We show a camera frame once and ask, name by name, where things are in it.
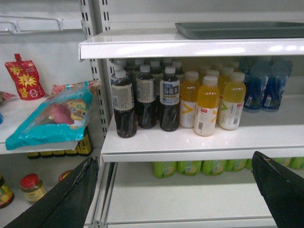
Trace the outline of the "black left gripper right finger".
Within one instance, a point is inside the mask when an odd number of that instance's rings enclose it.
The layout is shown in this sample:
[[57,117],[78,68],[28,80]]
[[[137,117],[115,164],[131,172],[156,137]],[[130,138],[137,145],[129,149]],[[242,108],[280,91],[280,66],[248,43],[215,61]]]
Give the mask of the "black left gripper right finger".
[[259,151],[252,157],[252,173],[279,228],[304,226],[304,179]]

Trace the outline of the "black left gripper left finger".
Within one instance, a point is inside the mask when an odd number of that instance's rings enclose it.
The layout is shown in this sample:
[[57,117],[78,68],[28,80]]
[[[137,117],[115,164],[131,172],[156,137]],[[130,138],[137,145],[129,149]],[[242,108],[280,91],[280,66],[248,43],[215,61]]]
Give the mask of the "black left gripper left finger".
[[82,228],[94,198],[98,159],[86,158],[7,228]]

